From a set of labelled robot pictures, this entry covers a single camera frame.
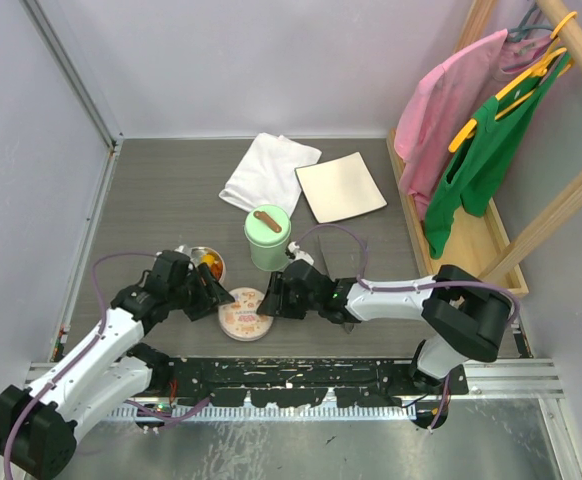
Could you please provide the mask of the yellow hanger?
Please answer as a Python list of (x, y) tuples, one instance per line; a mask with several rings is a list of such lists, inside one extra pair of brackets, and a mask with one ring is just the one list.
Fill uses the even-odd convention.
[[(565, 46), (560, 45), (560, 40), (558, 39), (558, 34), (562, 30), (562, 28), (567, 24), (568, 21), (571, 19), (575, 19), (578, 16), (577, 11), (569, 12), (553, 29), (550, 34), (550, 39), (552, 42), (550, 43), (549, 47), (543, 54), (543, 56), (530, 67), (528, 67), (525, 71), (523, 71), (520, 75), (518, 75), (515, 79), (509, 82), (504, 88), (502, 88), (499, 92), (494, 95), (494, 98), (498, 101), (501, 101), (505, 97), (507, 97), (512, 91), (516, 90), (519, 85), (527, 80), (528, 78), (540, 78), (544, 77), (552, 64), (552, 62), (559, 56), (565, 54), (567, 52), (567, 48)], [(464, 143), (465, 140), (472, 138), (475, 135), (475, 129), (477, 127), (477, 120), (471, 117), (467, 123), (459, 130), (453, 140), (450, 142), (448, 146), (448, 151), (450, 153), (455, 153), (458, 148)]]

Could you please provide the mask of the white folded cloth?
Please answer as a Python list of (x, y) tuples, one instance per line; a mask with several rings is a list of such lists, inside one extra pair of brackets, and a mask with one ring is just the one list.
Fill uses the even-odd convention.
[(296, 169), (315, 165), (322, 152), (282, 135), (258, 134), (219, 193), (246, 212), (263, 205), (280, 207), (291, 217), (301, 194)]

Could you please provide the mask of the wooden clothes rack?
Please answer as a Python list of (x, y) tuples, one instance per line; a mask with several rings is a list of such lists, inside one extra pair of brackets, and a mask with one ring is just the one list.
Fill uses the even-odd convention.
[(561, 25), (576, 66), (535, 117), (518, 158), (482, 218), (464, 211), (444, 255), (433, 259), (414, 201), (401, 195), (417, 268), (434, 273), (456, 263), (518, 297), (536, 287), (534, 252), (582, 209), (582, 1), (542, 1), (547, 20)]

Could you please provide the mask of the tall green canister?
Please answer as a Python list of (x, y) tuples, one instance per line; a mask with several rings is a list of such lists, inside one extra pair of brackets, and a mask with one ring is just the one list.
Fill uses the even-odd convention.
[(283, 237), (273, 244), (264, 244), (249, 240), (250, 255), (253, 264), (260, 270), (266, 272), (280, 271), (289, 262), (286, 255), (288, 237)]

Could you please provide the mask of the brown glazed food piece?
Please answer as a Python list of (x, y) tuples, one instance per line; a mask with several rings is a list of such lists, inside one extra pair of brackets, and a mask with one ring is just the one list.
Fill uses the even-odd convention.
[(219, 264), (213, 264), (210, 267), (211, 273), (212, 275), (217, 279), (220, 280), (222, 277), (222, 273), (223, 273), (223, 267)]

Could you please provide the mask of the yellow corn cob piece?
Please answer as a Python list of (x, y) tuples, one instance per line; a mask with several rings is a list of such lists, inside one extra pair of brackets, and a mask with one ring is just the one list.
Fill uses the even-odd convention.
[(213, 264), (218, 264), (219, 260), (213, 254), (207, 253), (202, 257), (202, 262), (211, 267)]

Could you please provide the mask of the green canister lid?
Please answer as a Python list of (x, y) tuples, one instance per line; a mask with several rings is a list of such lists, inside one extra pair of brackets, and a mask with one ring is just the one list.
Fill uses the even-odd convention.
[(246, 217), (246, 238), (258, 247), (275, 247), (288, 240), (291, 222), (287, 213), (275, 205), (262, 205)]

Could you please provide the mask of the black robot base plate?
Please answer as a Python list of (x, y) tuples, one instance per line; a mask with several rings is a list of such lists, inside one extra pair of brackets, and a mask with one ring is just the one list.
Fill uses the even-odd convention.
[(408, 396), (439, 395), (442, 387), (411, 377), (410, 362), (373, 358), (172, 358), (166, 373), (137, 397), (173, 396), (182, 406), (208, 398), (217, 407), (322, 404), (329, 392), (339, 408), (398, 406)]

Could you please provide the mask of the grey hanger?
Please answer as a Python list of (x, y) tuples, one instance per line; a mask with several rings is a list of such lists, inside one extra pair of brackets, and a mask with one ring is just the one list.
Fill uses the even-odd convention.
[(536, 61), (549, 46), (551, 30), (539, 6), (533, 4), (519, 24), (508, 30), (501, 70), (513, 73)]

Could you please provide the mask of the white square plate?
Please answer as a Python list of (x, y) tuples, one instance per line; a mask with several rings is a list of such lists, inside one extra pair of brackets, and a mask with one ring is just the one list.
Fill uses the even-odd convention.
[(359, 152), (300, 167), (295, 173), (319, 224), (350, 219), (387, 205)]

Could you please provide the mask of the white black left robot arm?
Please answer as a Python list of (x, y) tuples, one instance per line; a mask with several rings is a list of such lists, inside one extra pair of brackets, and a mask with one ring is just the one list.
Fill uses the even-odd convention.
[(12, 478), (14, 467), (54, 478), (111, 409), (142, 392), (165, 393), (173, 382), (172, 361), (144, 337), (173, 311), (196, 321), (233, 302), (207, 264), (175, 250), (153, 260), (138, 282), (99, 303), (98, 323), (59, 363), (28, 387), (11, 385), (0, 394), (5, 478)]

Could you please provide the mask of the aluminium rail frame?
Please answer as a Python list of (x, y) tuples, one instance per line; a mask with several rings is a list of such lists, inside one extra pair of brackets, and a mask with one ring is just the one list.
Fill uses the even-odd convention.
[(32, 408), (78, 433), (106, 418), (142, 429), (186, 419), (408, 419), (439, 428), (451, 401), (557, 399), (551, 362), (469, 362), (438, 386), (418, 387), (400, 360), (172, 359), (155, 367), (135, 357), (115, 362), (80, 394), (54, 386)]

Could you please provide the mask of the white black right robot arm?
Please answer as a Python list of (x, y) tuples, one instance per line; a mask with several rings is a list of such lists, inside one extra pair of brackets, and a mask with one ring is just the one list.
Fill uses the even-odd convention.
[(332, 279), (304, 260), (271, 274), (257, 313), (302, 320), (315, 312), (333, 324), (376, 319), (423, 321), (435, 335), (422, 341), (409, 379), (423, 394), (438, 391), (468, 360), (494, 362), (519, 302), (508, 290), (479, 281), (454, 265), (411, 281)]

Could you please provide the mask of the round silver tin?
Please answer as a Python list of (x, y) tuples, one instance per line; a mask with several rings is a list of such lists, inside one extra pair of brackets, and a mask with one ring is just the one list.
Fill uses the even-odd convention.
[(216, 250), (206, 246), (192, 247), (190, 249), (189, 257), (196, 266), (205, 264), (210, 269), (214, 278), (220, 283), (224, 281), (224, 261)]

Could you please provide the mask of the round bakery tin lid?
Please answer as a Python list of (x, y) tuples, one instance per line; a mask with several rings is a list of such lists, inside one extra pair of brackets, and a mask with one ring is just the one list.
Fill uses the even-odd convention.
[(218, 309), (219, 325), (230, 338), (251, 342), (264, 337), (273, 325), (273, 318), (257, 313), (264, 294), (250, 287), (230, 291), (234, 301)]

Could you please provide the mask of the green shirt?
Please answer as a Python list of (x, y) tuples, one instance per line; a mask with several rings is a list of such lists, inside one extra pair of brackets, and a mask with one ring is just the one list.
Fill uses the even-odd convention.
[(548, 73), (528, 78), (507, 97), (488, 98), (472, 115), (475, 135), (453, 153), (424, 217), (429, 254), (442, 256), (458, 208), (481, 217), (499, 189), (529, 124), (550, 88), (572, 65), (568, 52), (557, 57)]

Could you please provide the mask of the pink shirt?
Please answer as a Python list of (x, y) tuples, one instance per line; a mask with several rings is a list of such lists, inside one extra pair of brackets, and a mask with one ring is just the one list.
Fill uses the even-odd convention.
[(417, 84), (398, 122), (394, 149), (404, 162), (399, 190), (423, 219), (449, 162), (448, 146), (473, 113), (551, 43), (548, 35), (514, 43), (508, 31), (486, 36), (447, 58)]

